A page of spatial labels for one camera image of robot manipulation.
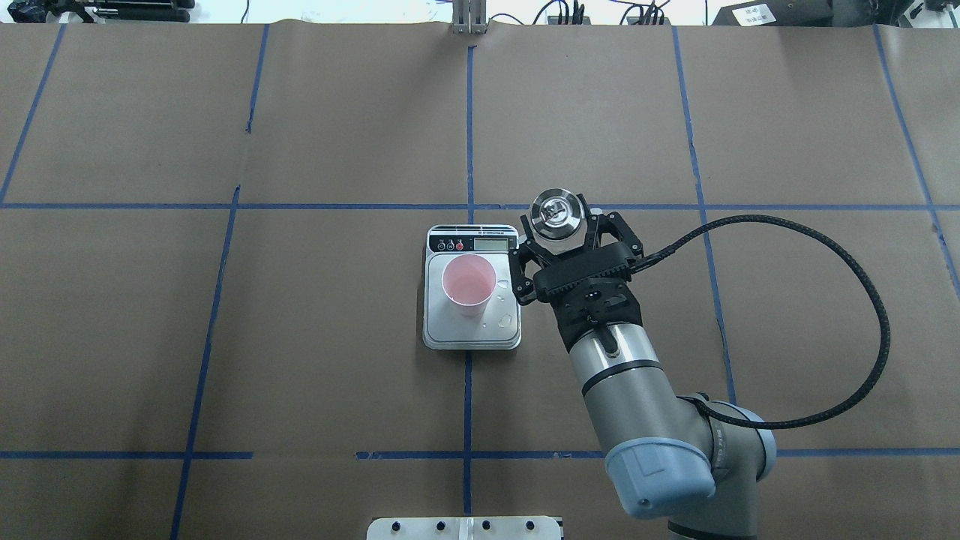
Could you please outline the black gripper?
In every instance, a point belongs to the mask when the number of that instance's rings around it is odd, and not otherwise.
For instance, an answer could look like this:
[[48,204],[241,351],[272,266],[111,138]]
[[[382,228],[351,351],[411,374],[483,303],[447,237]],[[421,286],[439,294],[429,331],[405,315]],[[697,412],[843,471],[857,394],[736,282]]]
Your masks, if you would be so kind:
[[[552,262],[552,253],[537,240],[532,224],[508,251],[511,291],[519,305],[551,305],[566,351],[588,334],[604,352],[618,352],[611,325],[642,323],[637,298],[628,287],[631,267],[644,257],[644,243],[620,213],[591,213],[586,219],[583,250]],[[541,268],[534,277],[526,266]]]

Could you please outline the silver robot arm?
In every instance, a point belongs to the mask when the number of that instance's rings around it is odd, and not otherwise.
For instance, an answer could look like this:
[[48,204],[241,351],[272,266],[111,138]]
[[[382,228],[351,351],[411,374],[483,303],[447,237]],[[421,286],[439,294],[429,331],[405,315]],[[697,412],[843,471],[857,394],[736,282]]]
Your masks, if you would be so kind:
[[604,471],[628,515],[664,518],[672,539],[755,539],[773,426],[701,394],[678,395],[629,287],[648,257],[616,212],[546,217],[533,205],[508,253],[514,297],[550,305]]

